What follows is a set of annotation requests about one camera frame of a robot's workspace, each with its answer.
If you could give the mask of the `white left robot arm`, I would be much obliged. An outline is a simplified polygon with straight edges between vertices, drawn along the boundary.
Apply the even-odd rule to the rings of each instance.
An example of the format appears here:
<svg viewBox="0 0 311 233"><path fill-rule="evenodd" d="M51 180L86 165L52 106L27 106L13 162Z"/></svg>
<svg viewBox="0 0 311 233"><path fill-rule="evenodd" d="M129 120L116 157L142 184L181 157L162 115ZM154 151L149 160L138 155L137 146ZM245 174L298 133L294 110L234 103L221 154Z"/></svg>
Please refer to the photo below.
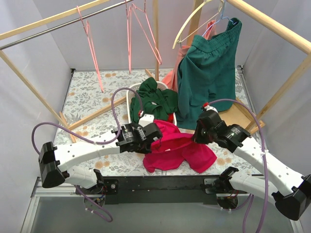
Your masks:
<svg viewBox="0 0 311 233"><path fill-rule="evenodd" d="M42 145L38 163L44 188L63 183L79 185L92 194L99 194L104 187L104 177L99 170L81 168L80 163L111 154L151 152L153 142L162 138L155 123L141 126L136 123L122 125L98 137L94 142L76 142L55 146L52 142Z"/></svg>

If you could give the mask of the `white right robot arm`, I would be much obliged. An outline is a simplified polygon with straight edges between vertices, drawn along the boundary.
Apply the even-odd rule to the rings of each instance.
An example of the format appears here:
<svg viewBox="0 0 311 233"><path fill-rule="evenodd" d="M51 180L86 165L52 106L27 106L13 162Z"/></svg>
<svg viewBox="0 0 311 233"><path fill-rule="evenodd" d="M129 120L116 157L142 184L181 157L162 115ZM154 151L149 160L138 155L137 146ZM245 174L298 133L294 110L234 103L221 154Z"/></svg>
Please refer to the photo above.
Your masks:
<svg viewBox="0 0 311 233"><path fill-rule="evenodd" d="M193 140L198 144L215 142L221 148L250 163L267 178L245 175L235 167L229 167L218 178L205 185L205 189L231 193L244 191L262 199L267 198L280 213L297 221L311 203L311 177L302 175L280 162L243 127L226 125L214 110L203 111L197 120Z"/></svg>

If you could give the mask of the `magenta t shirt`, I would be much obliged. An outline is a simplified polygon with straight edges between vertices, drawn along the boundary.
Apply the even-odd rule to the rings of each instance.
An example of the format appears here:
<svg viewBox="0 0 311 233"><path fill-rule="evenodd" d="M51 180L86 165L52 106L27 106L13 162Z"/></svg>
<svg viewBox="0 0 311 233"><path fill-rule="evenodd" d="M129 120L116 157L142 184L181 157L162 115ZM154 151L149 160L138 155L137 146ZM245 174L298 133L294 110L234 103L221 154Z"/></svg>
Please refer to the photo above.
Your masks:
<svg viewBox="0 0 311 233"><path fill-rule="evenodd" d="M190 168L202 173L217 160L215 153L206 145L197 144L192 134L182 133L172 123L154 120L162 132L162 138L151 145L151 153L145 155L143 165L148 172L156 169L174 170L186 161Z"/></svg>

